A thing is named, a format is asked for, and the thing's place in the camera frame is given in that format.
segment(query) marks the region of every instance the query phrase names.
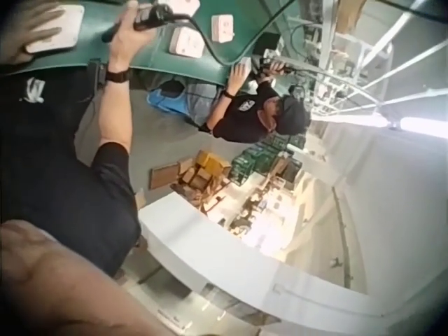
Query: black wristband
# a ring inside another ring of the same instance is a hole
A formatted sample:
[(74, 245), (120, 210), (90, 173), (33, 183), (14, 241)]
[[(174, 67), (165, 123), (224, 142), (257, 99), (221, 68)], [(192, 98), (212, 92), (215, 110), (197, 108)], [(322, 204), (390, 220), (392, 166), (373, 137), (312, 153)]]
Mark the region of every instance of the black wristband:
[(224, 96), (224, 97), (227, 97), (227, 98), (231, 98), (231, 99), (234, 99), (234, 98), (235, 98), (235, 96), (232, 95), (232, 94), (230, 94), (227, 90), (224, 90), (224, 91), (223, 91), (223, 96)]

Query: person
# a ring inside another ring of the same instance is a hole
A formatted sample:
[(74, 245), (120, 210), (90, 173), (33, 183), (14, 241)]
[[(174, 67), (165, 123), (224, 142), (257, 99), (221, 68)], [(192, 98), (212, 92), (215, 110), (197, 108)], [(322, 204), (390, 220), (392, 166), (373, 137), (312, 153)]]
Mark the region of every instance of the person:
[(9, 333), (174, 335), (91, 262), (31, 223), (10, 220), (0, 235), (1, 289), (11, 302), (0, 316)]
[[(186, 102), (177, 106), (185, 107), (185, 111), (180, 112), (186, 114), (199, 131), (226, 141), (254, 144), (273, 132), (280, 135), (304, 134), (311, 119), (303, 101), (290, 95), (280, 97), (271, 86), (274, 77), (284, 73), (283, 68), (283, 63), (273, 62), (269, 69), (260, 71), (256, 77), (257, 94), (240, 93), (248, 76), (243, 64), (232, 67), (224, 90), (189, 79), (182, 92)], [(168, 95), (168, 84), (175, 82), (175, 78), (167, 80), (152, 90), (148, 102), (159, 108), (169, 102), (160, 95), (164, 91)]]
[[(58, 3), (27, 0), (3, 26), (3, 64), (32, 59), (24, 46), (58, 33), (34, 32), (61, 15)], [(110, 277), (141, 234), (130, 184), (132, 111), (128, 71), (156, 31), (134, 31), (130, 1), (110, 43), (99, 107), (101, 139), (90, 167), (76, 157), (74, 137), (92, 100), (85, 68), (15, 74), (1, 79), (1, 222), (23, 220), (77, 252)]]

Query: white partition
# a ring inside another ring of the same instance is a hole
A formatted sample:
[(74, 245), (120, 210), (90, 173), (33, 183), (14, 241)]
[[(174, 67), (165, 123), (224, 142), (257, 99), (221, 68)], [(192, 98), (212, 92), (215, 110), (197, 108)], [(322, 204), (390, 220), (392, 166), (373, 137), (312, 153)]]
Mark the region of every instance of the white partition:
[(212, 283), (282, 323), (267, 330), (350, 335), (384, 334), (377, 302), (262, 255), (172, 193), (140, 210), (149, 251), (175, 277), (200, 293)]

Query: white logo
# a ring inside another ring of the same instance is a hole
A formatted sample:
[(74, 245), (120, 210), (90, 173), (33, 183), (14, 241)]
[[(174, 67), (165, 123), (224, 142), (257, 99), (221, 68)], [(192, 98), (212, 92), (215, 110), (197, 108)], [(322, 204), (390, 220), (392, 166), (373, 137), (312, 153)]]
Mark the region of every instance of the white logo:
[(27, 81), (27, 96), (24, 99), (32, 104), (43, 103), (42, 91), (44, 86), (45, 82), (43, 80), (30, 78)]
[(241, 104), (241, 106), (238, 109), (240, 111), (245, 112), (247, 110), (250, 110), (253, 105), (255, 105), (255, 102), (253, 100), (248, 100), (245, 101), (243, 104)]

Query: white plastic device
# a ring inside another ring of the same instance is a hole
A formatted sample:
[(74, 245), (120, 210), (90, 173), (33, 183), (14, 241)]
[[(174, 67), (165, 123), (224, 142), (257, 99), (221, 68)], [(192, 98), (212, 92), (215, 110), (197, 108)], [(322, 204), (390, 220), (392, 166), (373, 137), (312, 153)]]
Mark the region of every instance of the white plastic device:
[(54, 11), (64, 9), (65, 13), (52, 21), (35, 28), (35, 31), (61, 27), (62, 31), (46, 40), (33, 42), (25, 48), (28, 53), (34, 54), (41, 51), (66, 49), (74, 47), (79, 39), (81, 24), (84, 18), (84, 6), (60, 5)]
[(174, 14), (187, 14), (193, 16), (201, 6), (200, 0), (158, 0), (160, 5), (168, 5)]
[(250, 72), (252, 71), (252, 59), (250, 57), (243, 57), (239, 61), (239, 64), (244, 65), (244, 68), (246, 70), (246, 77), (249, 76)]
[(171, 38), (169, 51), (175, 55), (200, 58), (204, 47), (204, 39), (198, 31), (188, 27), (177, 27)]
[(233, 15), (213, 15), (211, 17), (211, 40), (226, 43), (233, 40)]

